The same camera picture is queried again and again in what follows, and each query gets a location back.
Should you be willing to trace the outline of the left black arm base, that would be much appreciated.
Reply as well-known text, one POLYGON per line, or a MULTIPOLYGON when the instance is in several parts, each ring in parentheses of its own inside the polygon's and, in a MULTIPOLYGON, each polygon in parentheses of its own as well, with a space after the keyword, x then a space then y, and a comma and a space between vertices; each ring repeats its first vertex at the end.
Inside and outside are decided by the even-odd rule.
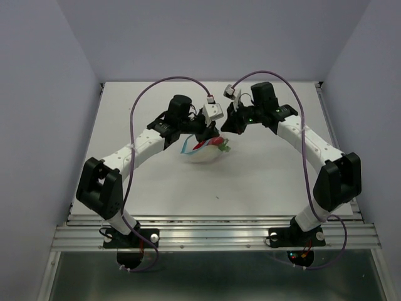
POLYGON ((123 235, 116 229, 101 227, 98 232, 103 237, 104 249, 116 250, 116 261, 120 270, 128 273, 145 272, 153 268, 159 260, 160 230, 157 228, 141 229, 134 227, 128 235, 123 235), (151 263, 144 263, 145 250, 154 250, 155 258, 151 263))

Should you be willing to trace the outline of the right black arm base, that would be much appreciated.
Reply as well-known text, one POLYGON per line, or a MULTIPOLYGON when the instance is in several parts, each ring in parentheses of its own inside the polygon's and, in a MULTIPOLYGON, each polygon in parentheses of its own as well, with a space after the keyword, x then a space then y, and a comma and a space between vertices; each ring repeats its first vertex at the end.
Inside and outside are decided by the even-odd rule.
POLYGON ((296 267, 310 268, 315 260, 314 247, 326 246, 322 227, 304 232, 292 217, 289 226, 268 229, 265 244, 271 248, 290 248, 287 257, 296 267))

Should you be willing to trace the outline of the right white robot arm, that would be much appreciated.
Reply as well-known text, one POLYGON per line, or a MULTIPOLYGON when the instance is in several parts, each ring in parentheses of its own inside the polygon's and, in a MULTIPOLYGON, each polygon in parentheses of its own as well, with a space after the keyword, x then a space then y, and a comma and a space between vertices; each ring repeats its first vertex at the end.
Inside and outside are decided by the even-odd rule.
POLYGON ((360 157, 333 147, 302 121, 290 105, 280 105, 270 82, 251 87, 252 104, 241 102, 241 92, 232 85, 224 96, 232 102, 221 130, 243 134, 251 124, 261 124, 292 145, 302 156, 303 164, 311 164, 318 177, 309 205, 294 218, 288 230, 290 241, 302 245, 311 237, 311 230, 322 224, 337 208, 350 202, 362 191, 360 157))

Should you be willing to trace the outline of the red chili pepper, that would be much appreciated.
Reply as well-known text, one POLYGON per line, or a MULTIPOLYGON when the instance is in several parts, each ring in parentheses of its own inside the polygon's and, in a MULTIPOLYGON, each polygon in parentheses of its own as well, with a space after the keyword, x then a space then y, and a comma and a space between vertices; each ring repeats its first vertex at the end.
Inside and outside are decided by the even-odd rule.
POLYGON ((204 140, 202 142, 199 142, 197 145, 195 145, 193 147, 192 150, 194 151, 194 150, 197 150, 197 149, 200 149, 200 148, 202 148, 204 146, 209 146, 209 145, 214 145, 214 146, 219 147, 221 144, 224 143, 224 141, 225 141, 225 139, 223 137, 221 137, 221 136, 213 137, 213 138, 211 138, 209 140, 204 140))

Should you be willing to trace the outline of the clear zip top bag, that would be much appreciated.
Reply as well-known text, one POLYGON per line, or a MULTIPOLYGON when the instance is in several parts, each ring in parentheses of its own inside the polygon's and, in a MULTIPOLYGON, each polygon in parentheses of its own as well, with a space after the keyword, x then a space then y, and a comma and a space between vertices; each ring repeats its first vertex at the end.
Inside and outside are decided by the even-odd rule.
POLYGON ((192 134, 185 139, 180 154, 189 163, 206 164, 230 150, 229 139, 223 135, 198 142, 192 134))

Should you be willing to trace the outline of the white radish with leaves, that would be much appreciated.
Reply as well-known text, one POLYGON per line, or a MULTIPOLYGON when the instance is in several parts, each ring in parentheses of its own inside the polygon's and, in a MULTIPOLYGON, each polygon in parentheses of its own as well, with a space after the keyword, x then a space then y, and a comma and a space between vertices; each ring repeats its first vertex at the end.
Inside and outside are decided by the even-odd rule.
POLYGON ((188 160, 192 163, 208 163, 217 159, 223 153, 227 153, 231 147, 227 143, 221 144, 219 147, 214 145, 204 146, 197 150, 184 153, 188 160))

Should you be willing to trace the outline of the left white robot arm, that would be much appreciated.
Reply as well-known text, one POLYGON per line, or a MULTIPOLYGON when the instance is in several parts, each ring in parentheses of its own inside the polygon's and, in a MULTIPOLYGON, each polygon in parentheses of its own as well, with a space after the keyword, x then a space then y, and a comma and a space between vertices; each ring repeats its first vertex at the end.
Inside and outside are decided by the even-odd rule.
POLYGON ((166 150, 182 134, 198 141, 219 136, 216 120, 223 117, 221 106, 209 98, 199 113, 191 117, 192 100, 175 95, 161 113, 135 140, 100 160, 89 158, 81 173, 76 198, 118 231, 126 247, 139 241, 139 223, 125 210, 123 182, 132 181, 133 172, 147 159, 166 150))

